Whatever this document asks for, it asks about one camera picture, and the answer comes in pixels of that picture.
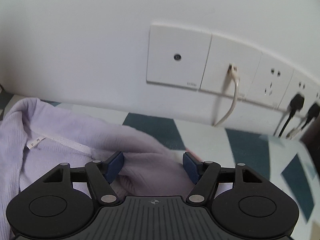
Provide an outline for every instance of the lavender sweater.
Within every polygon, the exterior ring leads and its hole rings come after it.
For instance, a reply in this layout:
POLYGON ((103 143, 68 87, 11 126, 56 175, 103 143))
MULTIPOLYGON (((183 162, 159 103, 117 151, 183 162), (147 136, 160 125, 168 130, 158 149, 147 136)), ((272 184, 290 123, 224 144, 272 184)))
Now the lavender sweater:
MULTIPOLYGON (((181 164, 153 137, 56 108, 37 98, 20 100, 0 124, 0 239, 12 236, 5 211, 9 201, 62 162, 81 167, 123 151, 125 164, 112 183, 120 196, 182 195, 193 188, 181 164), (45 136, 37 146, 26 144, 45 136)), ((74 188, 88 193, 83 183, 74 188)))

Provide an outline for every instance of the blue gripper pad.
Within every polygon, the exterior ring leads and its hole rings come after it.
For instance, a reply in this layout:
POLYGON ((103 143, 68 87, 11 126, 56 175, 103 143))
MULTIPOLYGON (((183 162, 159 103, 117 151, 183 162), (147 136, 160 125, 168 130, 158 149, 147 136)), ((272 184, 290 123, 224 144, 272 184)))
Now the blue gripper pad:
POLYGON ((123 152, 117 152, 113 154, 108 160, 108 170, 107 172, 103 175, 107 182, 111 184, 118 173, 121 171, 123 164, 124 164, 124 156, 123 152))
POLYGON ((197 184, 199 179, 201 178, 201 175, 199 174, 199 165, 202 165, 201 162, 196 160, 191 153, 184 153, 182 158, 183 168, 188 174, 190 180, 193 182, 193 184, 197 184))

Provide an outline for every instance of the teal and white patterned fabric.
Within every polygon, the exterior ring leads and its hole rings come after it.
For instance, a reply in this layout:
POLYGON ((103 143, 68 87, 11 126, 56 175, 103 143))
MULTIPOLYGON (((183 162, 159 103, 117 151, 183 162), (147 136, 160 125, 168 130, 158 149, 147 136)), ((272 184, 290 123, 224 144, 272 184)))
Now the teal and white patterned fabric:
MULTIPOLYGON (((0 92, 0 122, 22 96, 0 92)), ((148 133, 172 150, 178 161, 192 151, 202 160, 234 167, 246 163, 291 196, 298 204, 300 216, 292 238, 320 239, 319 175, 308 150, 299 141, 289 141, 249 132, 214 128, 209 125, 146 116, 96 107, 47 101, 76 113, 128 125, 148 133)))

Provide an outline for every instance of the crosshair marking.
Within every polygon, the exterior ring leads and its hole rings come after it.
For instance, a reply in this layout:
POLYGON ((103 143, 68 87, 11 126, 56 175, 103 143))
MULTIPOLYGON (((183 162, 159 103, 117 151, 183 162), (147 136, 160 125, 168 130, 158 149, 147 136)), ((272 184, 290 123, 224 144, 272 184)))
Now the crosshair marking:
POLYGON ((156 200, 156 199, 153 199, 153 200, 151 200, 151 201, 149 201, 149 202, 151 202, 153 205, 155 205, 155 204, 158 204, 158 203, 161 202, 161 201, 156 200))

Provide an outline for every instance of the power outlet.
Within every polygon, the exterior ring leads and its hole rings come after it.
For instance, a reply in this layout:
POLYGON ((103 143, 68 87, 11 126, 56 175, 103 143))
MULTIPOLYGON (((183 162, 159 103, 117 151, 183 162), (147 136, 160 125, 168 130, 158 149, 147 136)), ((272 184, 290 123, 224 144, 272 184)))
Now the power outlet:
POLYGON ((278 108, 293 75, 293 68, 263 53, 247 100, 278 108))
POLYGON ((279 105, 279 109, 287 110, 290 101, 297 93, 301 93, 304 96, 303 108, 300 110, 300 114, 303 116, 307 114, 314 102, 320 102, 320 85, 301 72, 294 70, 287 91, 279 105))
POLYGON ((210 42, 210 33, 152 25, 147 81, 199 89, 210 42))
POLYGON ((261 51, 257 49, 220 36, 212 36, 201 90, 233 96, 235 85, 227 71, 229 65, 234 64, 240 75, 239 98, 246 98, 260 58, 261 51))

